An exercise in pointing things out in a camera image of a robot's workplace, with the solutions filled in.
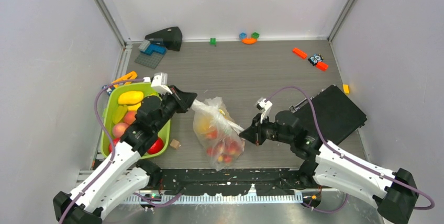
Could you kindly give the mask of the clear printed plastic bag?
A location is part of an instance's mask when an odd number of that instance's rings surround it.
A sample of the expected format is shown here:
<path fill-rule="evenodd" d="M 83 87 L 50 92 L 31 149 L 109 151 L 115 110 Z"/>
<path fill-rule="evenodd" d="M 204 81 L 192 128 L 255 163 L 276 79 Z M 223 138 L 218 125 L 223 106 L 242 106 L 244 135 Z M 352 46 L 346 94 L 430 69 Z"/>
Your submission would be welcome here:
<path fill-rule="evenodd" d="M 206 150 L 211 168 L 220 171 L 231 166 L 245 150 L 239 137 L 243 128 L 235 123 L 221 97 L 193 101 L 193 130 Z"/>

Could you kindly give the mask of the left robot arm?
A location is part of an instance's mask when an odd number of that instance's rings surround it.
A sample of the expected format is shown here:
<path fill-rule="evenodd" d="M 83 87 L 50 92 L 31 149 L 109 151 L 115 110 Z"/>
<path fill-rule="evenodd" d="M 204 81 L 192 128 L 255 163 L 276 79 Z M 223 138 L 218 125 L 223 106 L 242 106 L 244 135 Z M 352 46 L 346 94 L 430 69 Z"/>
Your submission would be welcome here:
<path fill-rule="evenodd" d="M 112 145 L 111 154 L 79 186 L 53 199 L 59 223 L 102 223 L 107 215 L 139 189 L 160 185 L 160 168 L 141 157 L 158 139 L 159 131 L 175 115 L 188 111 L 197 98 L 174 85 L 156 89 L 160 96 L 145 97 L 136 120 Z"/>

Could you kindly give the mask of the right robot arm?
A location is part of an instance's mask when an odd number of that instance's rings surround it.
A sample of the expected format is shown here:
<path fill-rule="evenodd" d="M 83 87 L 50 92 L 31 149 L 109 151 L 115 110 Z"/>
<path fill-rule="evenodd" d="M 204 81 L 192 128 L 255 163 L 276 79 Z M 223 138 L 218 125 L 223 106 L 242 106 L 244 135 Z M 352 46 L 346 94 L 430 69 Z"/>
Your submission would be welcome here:
<path fill-rule="evenodd" d="M 341 149 L 331 141 L 323 143 L 309 132 L 290 111 L 281 111 L 275 121 L 257 114 L 240 137 L 256 145 L 266 140 L 289 144 L 290 150 L 304 160 L 299 182 L 338 189 L 372 207 L 392 223 L 408 223 L 419 194 L 412 174 L 400 168 L 396 172 L 369 163 Z"/>

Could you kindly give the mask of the red fake lychee bunch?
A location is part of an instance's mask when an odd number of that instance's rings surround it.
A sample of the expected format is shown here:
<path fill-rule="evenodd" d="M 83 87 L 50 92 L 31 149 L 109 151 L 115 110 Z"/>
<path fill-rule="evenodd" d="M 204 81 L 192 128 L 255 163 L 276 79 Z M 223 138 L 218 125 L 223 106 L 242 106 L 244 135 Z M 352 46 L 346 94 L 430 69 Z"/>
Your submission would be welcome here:
<path fill-rule="evenodd" d="M 204 137 L 207 155 L 214 165 L 231 164 L 244 152 L 245 141 L 235 132 L 225 134 L 213 130 Z"/>

